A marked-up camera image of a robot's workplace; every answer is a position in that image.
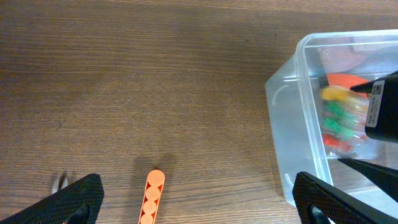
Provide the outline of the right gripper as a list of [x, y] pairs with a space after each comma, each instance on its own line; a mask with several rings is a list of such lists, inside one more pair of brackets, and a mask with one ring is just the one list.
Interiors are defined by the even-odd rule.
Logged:
[[[397, 143], [397, 71], [376, 80], [352, 86], [351, 91], [370, 94], [365, 123], [367, 137]], [[364, 175], [397, 202], [397, 170], [357, 159], [338, 159]]]

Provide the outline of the screwdriver set clear case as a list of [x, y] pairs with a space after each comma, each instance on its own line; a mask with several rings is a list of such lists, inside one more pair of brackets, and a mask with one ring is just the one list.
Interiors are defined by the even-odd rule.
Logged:
[[365, 123], [369, 98], [364, 93], [338, 87], [328, 87], [325, 93], [334, 93], [336, 100], [323, 100], [323, 143], [336, 151], [352, 152], [367, 140]]

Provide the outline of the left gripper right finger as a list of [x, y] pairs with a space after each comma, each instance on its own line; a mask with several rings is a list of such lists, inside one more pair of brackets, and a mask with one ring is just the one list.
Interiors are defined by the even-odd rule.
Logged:
[[296, 176], [293, 196], [302, 223], [397, 223], [397, 219], [308, 172]]

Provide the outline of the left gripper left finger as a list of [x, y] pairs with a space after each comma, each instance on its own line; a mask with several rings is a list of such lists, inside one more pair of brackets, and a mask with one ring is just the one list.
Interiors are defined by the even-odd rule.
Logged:
[[98, 174], [88, 174], [30, 207], [4, 219], [2, 224], [95, 224], [104, 199]]

